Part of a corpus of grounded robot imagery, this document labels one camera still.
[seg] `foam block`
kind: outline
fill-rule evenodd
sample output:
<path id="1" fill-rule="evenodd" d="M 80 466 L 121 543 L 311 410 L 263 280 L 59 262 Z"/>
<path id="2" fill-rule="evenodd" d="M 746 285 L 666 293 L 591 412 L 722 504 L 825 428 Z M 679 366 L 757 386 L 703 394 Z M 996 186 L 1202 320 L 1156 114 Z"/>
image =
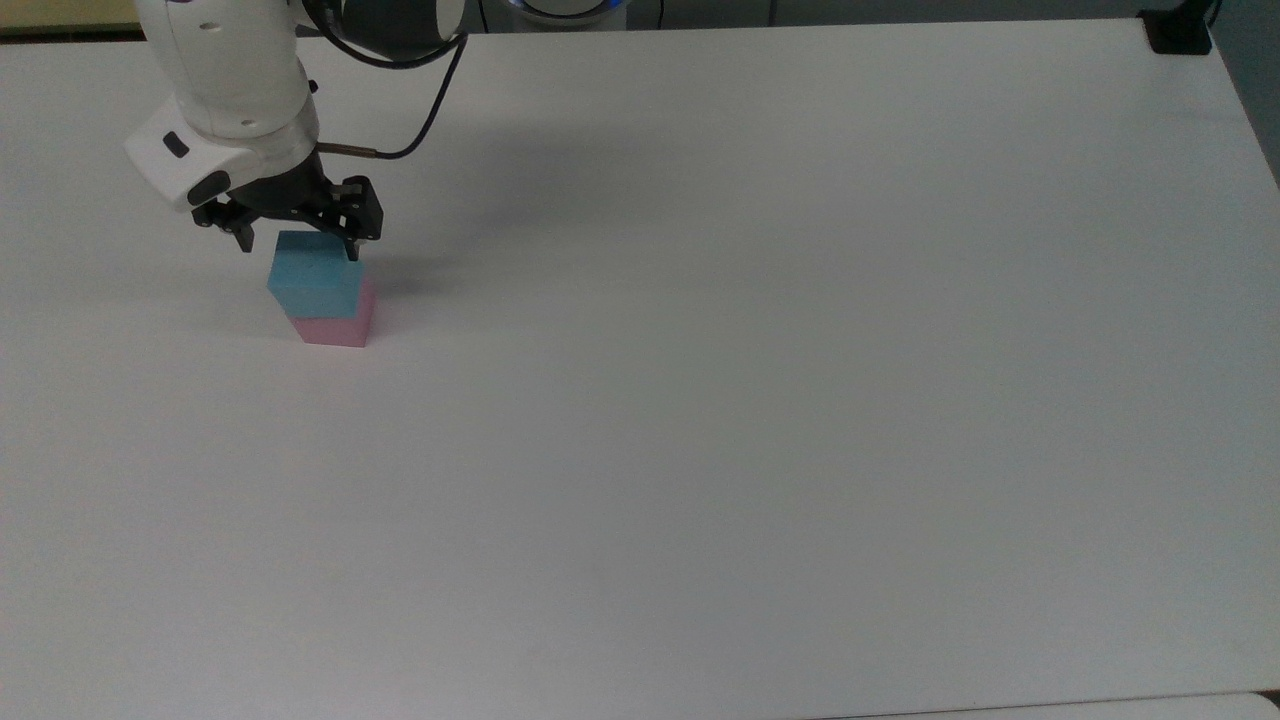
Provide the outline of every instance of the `foam block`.
<path id="1" fill-rule="evenodd" d="M 355 318 L 362 261 L 347 260 L 342 240 L 329 233 L 285 231 L 275 242 L 266 287 L 289 318 Z"/>
<path id="2" fill-rule="evenodd" d="M 374 286 L 369 278 L 360 283 L 356 315 L 353 318 L 289 318 L 298 336 L 308 345 L 338 345 L 364 347 L 369 340 L 369 324 L 374 318 Z"/>

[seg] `black cable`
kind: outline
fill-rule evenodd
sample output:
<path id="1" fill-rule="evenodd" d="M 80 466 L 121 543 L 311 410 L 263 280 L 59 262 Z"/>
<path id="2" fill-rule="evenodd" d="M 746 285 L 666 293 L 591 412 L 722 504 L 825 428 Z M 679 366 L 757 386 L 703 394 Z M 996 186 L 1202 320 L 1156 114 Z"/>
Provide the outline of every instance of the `black cable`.
<path id="1" fill-rule="evenodd" d="M 334 33 L 333 24 L 329 22 L 329 15 L 316 6 L 316 1 L 317 0 L 302 0 L 302 9 L 307 12 L 307 17 L 311 18 L 312 23 L 315 23 L 316 29 L 320 31 L 320 35 L 325 36 L 325 40 L 333 44 L 333 46 L 337 47 L 338 50 L 342 50 L 343 53 L 351 55 L 352 58 L 360 60 L 361 63 L 365 63 L 366 65 L 372 65 L 375 68 L 384 68 L 388 70 L 408 70 L 412 68 L 421 68 L 428 63 L 439 60 L 445 54 L 448 54 L 449 50 L 457 47 L 461 42 L 465 42 L 466 38 L 465 32 L 454 35 L 444 45 L 436 47 L 435 50 L 431 50 L 430 53 L 422 55 L 421 58 L 415 58 L 412 60 L 383 60 L 381 58 L 374 58 L 372 55 L 366 55 L 360 50 L 356 50 L 351 45 L 343 42 L 343 40 L 338 37 L 337 33 Z"/>
<path id="2" fill-rule="evenodd" d="M 454 40 L 456 42 L 451 41 L 453 44 L 452 46 L 456 47 L 453 51 L 453 59 L 449 60 L 449 69 L 444 70 L 444 79 L 440 81 L 440 90 L 435 94 L 435 102 L 431 104 L 431 111 L 428 113 L 426 122 L 422 123 L 422 128 L 417 131 L 417 137 L 415 137 L 413 142 L 410 142 L 407 147 L 397 150 L 396 152 L 383 152 L 381 150 L 374 150 L 372 147 L 317 142 L 316 150 L 335 155 L 372 158 L 376 160 L 399 160 L 401 158 L 404 158 L 410 152 L 417 150 L 417 146 L 422 145 L 422 140 L 426 138 L 426 133 L 430 132 L 431 126 L 435 123 L 435 115 L 440 113 L 440 105 L 444 104 L 444 96 L 449 92 L 449 83 L 453 82 L 453 72 L 458 69 L 458 60 L 462 59 L 462 50 L 467 46 L 466 35 L 460 35 Z"/>
<path id="3" fill-rule="evenodd" d="M 485 35 L 489 35 L 489 18 L 484 15 L 484 0 L 476 0 L 476 6 L 480 8 L 480 27 L 484 28 Z"/>

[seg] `blue block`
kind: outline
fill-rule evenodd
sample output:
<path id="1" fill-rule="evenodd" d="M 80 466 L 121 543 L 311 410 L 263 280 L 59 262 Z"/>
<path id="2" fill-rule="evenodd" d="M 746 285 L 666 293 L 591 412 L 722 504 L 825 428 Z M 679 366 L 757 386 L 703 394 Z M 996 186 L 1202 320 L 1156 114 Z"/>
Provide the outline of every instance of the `blue block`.
<path id="1" fill-rule="evenodd" d="M 285 231 L 275 241 L 266 288 L 291 318 L 355 318 L 365 264 L 347 260 L 342 240 Z"/>

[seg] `black button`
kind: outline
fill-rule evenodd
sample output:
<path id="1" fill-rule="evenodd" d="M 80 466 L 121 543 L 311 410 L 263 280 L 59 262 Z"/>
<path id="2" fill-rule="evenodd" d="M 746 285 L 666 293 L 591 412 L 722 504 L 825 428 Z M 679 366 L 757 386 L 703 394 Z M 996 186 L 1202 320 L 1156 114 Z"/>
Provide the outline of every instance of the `black button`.
<path id="1" fill-rule="evenodd" d="M 191 147 L 187 147 L 187 143 L 175 132 L 164 136 L 164 146 L 169 149 L 169 152 L 173 152 L 174 158 L 186 158 L 187 152 L 191 152 Z"/>
<path id="2" fill-rule="evenodd" d="M 200 208 L 205 202 L 227 192 L 230 187 L 232 177 L 227 174 L 227 170 L 210 173 L 207 178 L 197 182 L 196 187 L 187 192 L 187 202 L 192 208 Z"/>

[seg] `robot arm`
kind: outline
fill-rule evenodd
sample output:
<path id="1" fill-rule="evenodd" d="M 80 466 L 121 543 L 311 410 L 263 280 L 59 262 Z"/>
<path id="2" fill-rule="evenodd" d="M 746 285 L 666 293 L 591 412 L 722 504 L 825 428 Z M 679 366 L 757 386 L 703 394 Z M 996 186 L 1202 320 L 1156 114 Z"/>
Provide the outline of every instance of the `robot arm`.
<path id="1" fill-rule="evenodd" d="M 142 176 L 196 224 L 234 234 L 248 252 L 259 218 L 335 234 L 356 259 L 381 234 L 369 178 L 325 178 L 319 122 L 294 29 L 323 13 L 330 29 L 392 58 L 443 46 L 463 0 L 136 0 L 174 94 L 125 141 Z M 227 201 L 220 200 L 228 196 Z"/>
<path id="2" fill-rule="evenodd" d="M 319 135 L 296 18 L 278 0 L 138 0 L 174 95 L 125 150 L 179 211 L 289 170 Z"/>

